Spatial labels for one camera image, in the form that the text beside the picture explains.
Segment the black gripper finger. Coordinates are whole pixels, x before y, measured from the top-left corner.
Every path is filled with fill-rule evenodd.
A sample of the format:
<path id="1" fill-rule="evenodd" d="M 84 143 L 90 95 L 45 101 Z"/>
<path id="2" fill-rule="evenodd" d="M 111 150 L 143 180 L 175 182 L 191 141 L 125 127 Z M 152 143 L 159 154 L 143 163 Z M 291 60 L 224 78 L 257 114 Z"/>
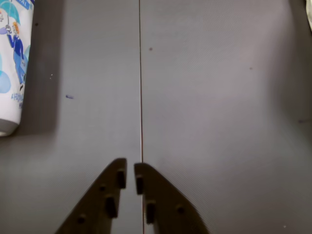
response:
<path id="1" fill-rule="evenodd" d="M 158 170 L 147 163 L 136 163 L 134 172 L 146 223 L 153 225 L 156 234 L 209 233 L 192 203 Z"/>
<path id="2" fill-rule="evenodd" d="M 58 228 L 58 234 L 109 234 L 126 188 L 127 159 L 113 160 L 96 178 Z"/>

